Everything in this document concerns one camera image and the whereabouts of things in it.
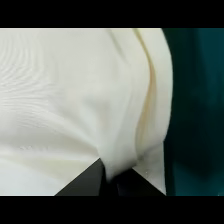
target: dark teal fabric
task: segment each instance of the dark teal fabric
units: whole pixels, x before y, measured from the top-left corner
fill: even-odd
[[[174,69],[167,193],[224,194],[224,29],[163,31]]]

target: black object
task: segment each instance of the black object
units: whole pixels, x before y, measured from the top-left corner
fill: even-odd
[[[108,183],[103,163],[99,159],[56,196],[133,197],[164,196],[164,194],[133,169],[122,173]]]

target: cream fabric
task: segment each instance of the cream fabric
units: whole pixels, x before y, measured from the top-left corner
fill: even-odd
[[[54,195],[99,156],[108,179],[132,167],[171,96],[160,29],[1,28],[0,195]]]

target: teal background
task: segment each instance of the teal background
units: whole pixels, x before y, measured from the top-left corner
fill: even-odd
[[[164,28],[172,54],[168,195],[224,193],[224,29]]]

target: folded fabric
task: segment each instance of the folded fabric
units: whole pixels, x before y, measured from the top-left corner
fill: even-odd
[[[171,97],[160,29],[1,28],[0,195],[55,195],[99,156],[108,179],[134,166]]]

